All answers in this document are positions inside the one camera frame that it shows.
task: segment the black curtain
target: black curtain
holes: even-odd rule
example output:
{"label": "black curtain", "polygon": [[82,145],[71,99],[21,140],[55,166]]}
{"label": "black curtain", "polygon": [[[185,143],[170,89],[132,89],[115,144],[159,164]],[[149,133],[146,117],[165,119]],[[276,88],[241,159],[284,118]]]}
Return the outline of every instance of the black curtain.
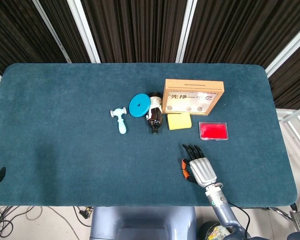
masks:
{"label": "black curtain", "polygon": [[0,74],[19,62],[66,60],[31,0],[0,0]]}
{"label": "black curtain", "polygon": [[300,0],[198,0],[185,63],[266,68],[300,30]]}
{"label": "black curtain", "polygon": [[90,63],[89,55],[66,0],[40,0],[73,63]]}
{"label": "black curtain", "polygon": [[300,47],[269,80],[277,108],[300,108]]}
{"label": "black curtain", "polygon": [[103,63],[173,63],[186,0],[81,0]]}

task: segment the brown glass bottle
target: brown glass bottle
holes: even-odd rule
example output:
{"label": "brown glass bottle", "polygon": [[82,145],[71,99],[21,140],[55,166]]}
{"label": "brown glass bottle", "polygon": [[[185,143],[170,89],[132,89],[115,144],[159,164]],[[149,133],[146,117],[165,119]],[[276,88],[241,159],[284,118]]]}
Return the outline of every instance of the brown glass bottle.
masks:
{"label": "brown glass bottle", "polygon": [[159,92],[151,92],[149,94],[151,99],[151,106],[148,114],[146,115],[146,120],[148,125],[152,129],[152,134],[159,133],[159,127],[162,126],[162,94]]}

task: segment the wooden sign board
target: wooden sign board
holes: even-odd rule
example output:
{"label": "wooden sign board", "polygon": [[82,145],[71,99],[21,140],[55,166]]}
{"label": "wooden sign board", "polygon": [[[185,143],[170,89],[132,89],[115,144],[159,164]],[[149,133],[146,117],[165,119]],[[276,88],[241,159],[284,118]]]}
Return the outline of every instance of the wooden sign board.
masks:
{"label": "wooden sign board", "polygon": [[162,110],[164,114],[208,115],[223,93],[222,81],[166,79]]}

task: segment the blue lid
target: blue lid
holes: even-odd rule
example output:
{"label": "blue lid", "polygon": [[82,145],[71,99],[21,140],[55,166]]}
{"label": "blue lid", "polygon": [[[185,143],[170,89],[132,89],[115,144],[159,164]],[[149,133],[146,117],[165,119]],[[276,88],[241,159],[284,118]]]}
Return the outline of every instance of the blue lid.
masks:
{"label": "blue lid", "polygon": [[137,94],[130,101],[129,112],[132,116],[139,118],[144,116],[150,109],[151,99],[146,94]]}

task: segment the felt table surface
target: felt table surface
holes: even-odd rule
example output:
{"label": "felt table surface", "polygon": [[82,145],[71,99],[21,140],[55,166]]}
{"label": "felt table surface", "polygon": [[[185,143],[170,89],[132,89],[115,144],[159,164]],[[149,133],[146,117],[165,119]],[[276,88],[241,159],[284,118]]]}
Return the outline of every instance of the felt table surface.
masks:
{"label": "felt table surface", "polygon": [[[139,93],[163,93],[165,79],[224,81],[225,92],[192,128],[158,135],[145,117],[109,111]],[[229,139],[204,141],[198,122],[227,122]],[[0,205],[207,206],[186,181],[182,144],[199,145],[230,202],[289,205],[296,187],[264,69],[244,64],[102,63],[8,67],[0,84]]]}

